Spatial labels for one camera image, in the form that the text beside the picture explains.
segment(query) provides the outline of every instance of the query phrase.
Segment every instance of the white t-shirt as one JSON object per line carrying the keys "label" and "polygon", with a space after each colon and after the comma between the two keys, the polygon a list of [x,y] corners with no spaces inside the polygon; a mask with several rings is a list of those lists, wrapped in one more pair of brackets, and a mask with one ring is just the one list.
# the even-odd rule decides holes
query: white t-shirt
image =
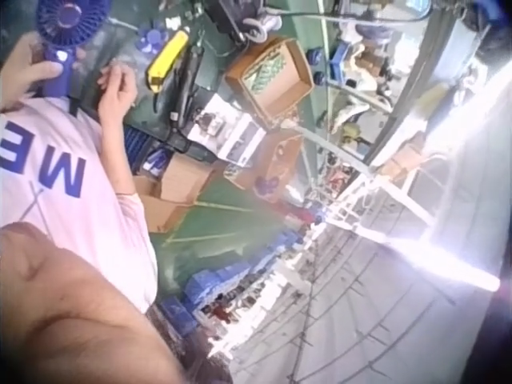
{"label": "white t-shirt", "polygon": [[100,162],[101,127],[69,102],[32,98],[0,115],[0,226],[29,222],[98,269],[146,312],[157,265],[139,196],[116,195]]}

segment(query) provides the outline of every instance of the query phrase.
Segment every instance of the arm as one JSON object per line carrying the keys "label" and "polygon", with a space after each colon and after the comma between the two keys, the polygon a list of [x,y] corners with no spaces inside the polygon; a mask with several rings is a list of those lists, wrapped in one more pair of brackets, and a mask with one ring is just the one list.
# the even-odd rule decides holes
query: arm
{"label": "arm", "polygon": [[100,159],[116,194],[136,194],[124,144],[122,120],[137,97],[135,73],[123,64],[102,70],[98,84],[105,91],[98,106],[102,126]]}
{"label": "arm", "polygon": [[102,126],[103,169],[116,194],[135,194],[135,183],[126,156],[122,126]]}

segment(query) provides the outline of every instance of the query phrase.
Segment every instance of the yellow tool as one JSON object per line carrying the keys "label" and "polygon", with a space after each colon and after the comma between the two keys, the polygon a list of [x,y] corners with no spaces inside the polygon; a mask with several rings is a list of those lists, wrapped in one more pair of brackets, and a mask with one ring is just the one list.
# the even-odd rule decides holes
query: yellow tool
{"label": "yellow tool", "polygon": [[158,94],[162,90],[167,74],[189,41],[189,33],[190,28],[187,26],[176,32],[148,68],[147,82],[153,93]]}

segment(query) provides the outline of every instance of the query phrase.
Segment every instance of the green mat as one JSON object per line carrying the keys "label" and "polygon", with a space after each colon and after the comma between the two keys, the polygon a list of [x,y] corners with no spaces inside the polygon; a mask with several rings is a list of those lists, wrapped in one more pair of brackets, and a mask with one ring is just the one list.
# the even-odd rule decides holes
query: green mat
{"label": "green mat", "polygon": [[151,236],[161,293],[180,291],[200,270],[248,258],[248,248],[266,244],[283,227],[280,217],[255,197],[223,178],[213,180],[179,228]]}

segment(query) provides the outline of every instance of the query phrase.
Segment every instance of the fan handle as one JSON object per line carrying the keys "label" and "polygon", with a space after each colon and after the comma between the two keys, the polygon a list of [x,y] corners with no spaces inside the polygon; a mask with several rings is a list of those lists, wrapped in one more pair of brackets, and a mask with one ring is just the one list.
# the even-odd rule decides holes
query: fan handle
{"label": "fan handle", "polygon": [[47,46],[44,52],[45,60],[60,62],[63,71],[60,76],[45,80],[42,84],[42,95],[46,98],[61,98],[70,93],[72,65],[76,59],[75,49],[58,49]]}

